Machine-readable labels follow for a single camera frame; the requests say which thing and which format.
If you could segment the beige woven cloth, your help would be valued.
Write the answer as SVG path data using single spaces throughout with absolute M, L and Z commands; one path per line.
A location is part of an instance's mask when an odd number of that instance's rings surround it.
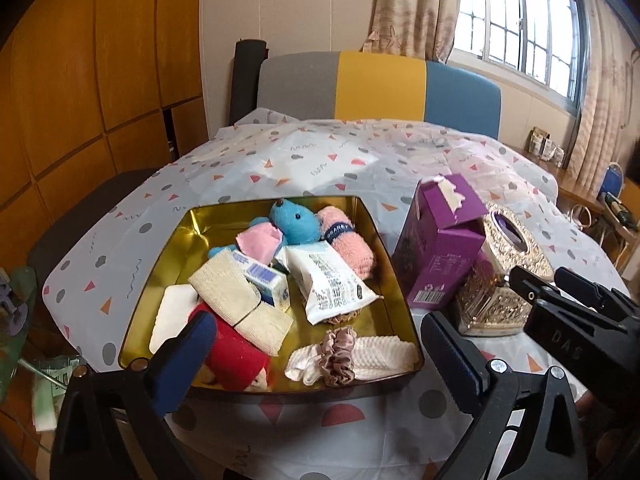
M 229 249 L 204 263 L 190 276 L 189 284 L 244 339 L 267 356 L 279 355 L 293 319 L 262 300 Z

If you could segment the wooden desk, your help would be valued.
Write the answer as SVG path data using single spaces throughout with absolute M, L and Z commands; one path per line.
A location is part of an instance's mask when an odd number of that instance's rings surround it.
M 551 162 L 544 162 L 539 157 L 526 152 L 524 148 L 512 146 L 512 150 L 555 177 L 559 187 L 559 204 L 562 207 L 581 206 L 582 209 L 589 211 L 588 217 L 591 221 L 585 230 L 605 249 L 618 273 L 623 274 L 639 245 L 639 233 L 623 226 L 607 204 L 589 197 L 585 188 L 570 177 L 564 169 L 554 166 Z

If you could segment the patterned light blue bedspread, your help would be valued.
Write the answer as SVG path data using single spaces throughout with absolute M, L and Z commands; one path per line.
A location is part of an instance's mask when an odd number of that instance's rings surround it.
M 562 215 L 550 174 L 494 139 L 426 122 L 303 122 L 255 110 L 108 208 L 50 273 L 43 300 L 95 370 L 114 370 L 152 265 L 189 209 L 353 195 L 394 248 L 416 184 L 433 174 L 462 174 L 480 198 L 508 206 L 554 266 L 623 287 L 600 246 Z M 229 467 L 255 479 L 429 479 L 469 421 L 432 363 L 388 396 L 190 400 L 168 420 L 206 474 Z

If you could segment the pink cloth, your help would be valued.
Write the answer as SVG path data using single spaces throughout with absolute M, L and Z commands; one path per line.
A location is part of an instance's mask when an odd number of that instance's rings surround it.
M 236 244 L 247 257 L 268 266 L 282 247 L 283 233 L 270 222 L 260 222 L 239 233 Z

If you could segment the beige patterned curtain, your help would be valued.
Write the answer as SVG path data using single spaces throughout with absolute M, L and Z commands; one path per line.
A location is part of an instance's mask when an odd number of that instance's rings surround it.
M 375 0 L 368 53 L 446 63 L 454 47 L 461 0 Z

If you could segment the blue chair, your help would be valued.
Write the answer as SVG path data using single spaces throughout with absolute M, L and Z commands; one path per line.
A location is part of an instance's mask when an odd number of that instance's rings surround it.
M 598 196 L 603 197 L 611 194 L 614 197 L 620 196 L 624 186 L 623 169 L 618 162 L 610 162 L 606 168 L 604 179 L 600 187 Z

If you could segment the red plush toy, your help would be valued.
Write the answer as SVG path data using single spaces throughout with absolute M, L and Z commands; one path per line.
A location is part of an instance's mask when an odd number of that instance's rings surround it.
M 221 387 L 227 391 L 266 390 L 270 356 L 248 342 L 204 302 L 196 306 L 189 318 L 198 312 L 213 315 L 216 322 L 216 334 L 205 364 Z

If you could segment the grey yellow blue headboard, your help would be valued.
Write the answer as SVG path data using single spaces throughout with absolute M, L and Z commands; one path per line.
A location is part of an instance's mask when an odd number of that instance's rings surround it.
M 257 105 L 298 119 L 397 119 L 499 134 L 501 91 L 491 80 L 404 56 L 302 52 L 260 66 Z

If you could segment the mauve hair scrunchie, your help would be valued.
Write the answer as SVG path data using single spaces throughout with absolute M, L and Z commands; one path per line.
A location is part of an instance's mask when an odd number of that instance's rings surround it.
M 355 380 L 352 352 L 356 341 L 357 333 L 352 326 L 328 330 L 324 335 L 318 365 L 327 386 L 343 387 Z

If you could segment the small blue white box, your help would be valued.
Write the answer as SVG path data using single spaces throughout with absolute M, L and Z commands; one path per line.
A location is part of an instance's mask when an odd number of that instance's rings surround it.
M 286 312 L 291 307 L 288 279 L 282 272 L 247 257 L 238 250 L 234 250 L 232 256 L 247 281 L 258 289 L 262 300 L 281 312 Z

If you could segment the window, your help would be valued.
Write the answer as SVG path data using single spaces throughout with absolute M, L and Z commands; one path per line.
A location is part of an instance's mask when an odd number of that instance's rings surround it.
M 580 10 L 582 0 L 460 0 L 454 48 L 576 108 L 585 54 Z

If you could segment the wooden wardrobe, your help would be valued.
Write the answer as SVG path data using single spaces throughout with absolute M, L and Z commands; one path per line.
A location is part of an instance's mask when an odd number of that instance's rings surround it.
M 1 263 L 204 142 L 198 0 L 34 0 L 1 48 Z

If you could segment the gold ornate tissue holder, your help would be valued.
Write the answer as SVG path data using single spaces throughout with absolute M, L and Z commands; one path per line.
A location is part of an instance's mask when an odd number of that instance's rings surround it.
M 486 204 L 485 241 L 456 295 L 458 330 L 466 336 L 502 337 L 519 333 L 530 304 L 512 290 L 514 266 L 551 281 L 553 269 L 533 234 L 506 206 Z

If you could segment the white wet wipes pack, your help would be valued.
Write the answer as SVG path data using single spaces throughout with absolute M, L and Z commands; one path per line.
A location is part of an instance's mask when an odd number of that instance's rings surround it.
M 324 240 L 284 246 L 276 260 L 288 270 L 303 295 L 311 325 L 360 311 L 380 299 Z

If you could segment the blue plush bear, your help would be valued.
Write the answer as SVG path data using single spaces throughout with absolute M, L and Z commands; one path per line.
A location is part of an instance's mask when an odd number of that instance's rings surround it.
M 285 241 L 282 247 L 311 244 L 318 242 L 321 238 L 320 222 L 317 216 L 310 209 L 290 200 L 277 200 L 271 206 L 268 217 L 256 217 L 250 222 L 250 226 L 260 222 L 270 222 L 283 233 Z M 210 248 L 209 258 L 213 258 L 223 249 L 229 249 L 232 252 L 240 251 L 235 241 L 234 244 L 224 247 Z

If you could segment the white knitted socks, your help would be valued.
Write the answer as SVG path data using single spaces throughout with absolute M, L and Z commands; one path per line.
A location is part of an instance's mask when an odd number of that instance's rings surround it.
M 318 365 L 321 342 L 295 350 L 284 369 L 285 377 L 305 386 L 323 380 Z M 397 336 L 357 336 L 352 358 L 354 382 L 370 382 L 412 372 L 419 353 L 415 344 Z

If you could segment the pink rolled towel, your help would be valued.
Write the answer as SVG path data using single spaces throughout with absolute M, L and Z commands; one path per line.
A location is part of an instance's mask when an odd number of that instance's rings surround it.
M 376 263 L 374 252 L 355 231 L 355 226 L 347 214 L 337 207 L 326 206 L 318 212 L 317 217 L 322 238 L 363 281 L 370 278 Z

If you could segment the white flat pad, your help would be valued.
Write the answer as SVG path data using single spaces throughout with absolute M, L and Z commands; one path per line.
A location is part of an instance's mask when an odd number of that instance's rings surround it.
M 168 286 L 160 300 L 149 350 L 152 354 L 169 338 L 178 336 L 198 305 L 198 293 L 190 284 Z

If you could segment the purple tissue box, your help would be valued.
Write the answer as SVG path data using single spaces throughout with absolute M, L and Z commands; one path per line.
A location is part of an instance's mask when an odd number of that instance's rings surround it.
M 461 174 L 419 182 L 392 257 L 410 308 L 436 311 L 454 296 L 484 244 L 485 214 Z

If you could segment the gold tin tray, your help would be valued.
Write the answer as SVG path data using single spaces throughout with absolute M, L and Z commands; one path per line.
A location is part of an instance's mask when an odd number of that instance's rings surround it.
M 318 211 L 325 206 L 340 208 L 355 223 L 355 231 L 364 238 L 375 254 L 376 267 L 373 278 L 367 280 L 366 284 L 380 298 L 366 307 L 352 322 L 357 334 L 397 336 L 403 341 L 420 344 L 416 326 L 402 296 L 381 231 L 362 199 L 357 196 L 299 196 L 294 197 L 292 201 L 312 211 Z M 265 217 L 273 203 L 273 200 L 266 198 L 194 207 L 186 212 L 154 261 L 119 353 L 120 366 L 125 367 L 137 358 L 149 359 L 152 356 L 149 343 L 165 288 L 169 285 L 184 284 L 207 260 L 210 248 L 232 243 L 239 232 L 248 227 L 250 220 Z M 291 309 L 288 310 L 288 314 L 294 318 L 294 323 L 283 341 L 279 355 L 270 361 L 270 390 L 264 393 L 266 398 L 289 404 L 378 396 L 404 388 L 423 367 L 424 356 L 419 352 L 413 370 L 386 379 L 352 382 L 343 388 L 329 388 L 324 382 L 316 382 L 310 387 L 300 382 L 291 382 L 283 375 L 290 354 L 300 347 L 320 341 L 329 326 L 312 326 L 306 321 L 303 296 L 294 281 L 289 281 L 288 284 L 292 292 Z

